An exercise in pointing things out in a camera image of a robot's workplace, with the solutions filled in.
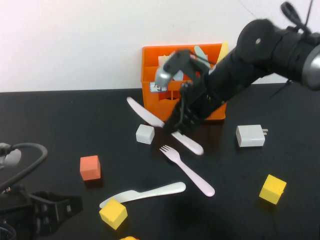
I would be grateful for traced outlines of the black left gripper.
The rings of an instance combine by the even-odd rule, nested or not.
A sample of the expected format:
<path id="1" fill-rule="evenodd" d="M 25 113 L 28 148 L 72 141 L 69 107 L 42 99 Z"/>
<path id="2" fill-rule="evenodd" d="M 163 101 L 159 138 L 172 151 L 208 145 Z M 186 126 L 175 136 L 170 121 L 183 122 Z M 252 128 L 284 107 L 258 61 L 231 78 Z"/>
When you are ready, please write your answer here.
<path id="1" fill-rule="evenodd" d="M 52 235 L 68 216 L 82 210 L 82 197 L 78 195 L 38 191 L 30 198 L 24 186 L 9 187 L 0 193 L 0 238 L 34 240 L 36 235 Z"/>

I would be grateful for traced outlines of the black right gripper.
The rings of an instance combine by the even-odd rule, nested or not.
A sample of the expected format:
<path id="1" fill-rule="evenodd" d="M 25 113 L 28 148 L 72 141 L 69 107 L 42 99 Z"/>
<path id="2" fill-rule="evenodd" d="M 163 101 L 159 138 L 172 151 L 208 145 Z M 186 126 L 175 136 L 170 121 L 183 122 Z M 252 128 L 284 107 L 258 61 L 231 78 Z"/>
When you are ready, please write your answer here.
<path id="1" fill-rule="evenodd" d="M 204 120 L 225 119 L 225 104 L 216 102 L 210 96 L 204 76 L 197 76 L 195 82 L 181 85 L 181 100 L 175 105 L 170 117 L 165 121 L 165 131 L 178 131 L 185 135 L 198 128 Z"/>

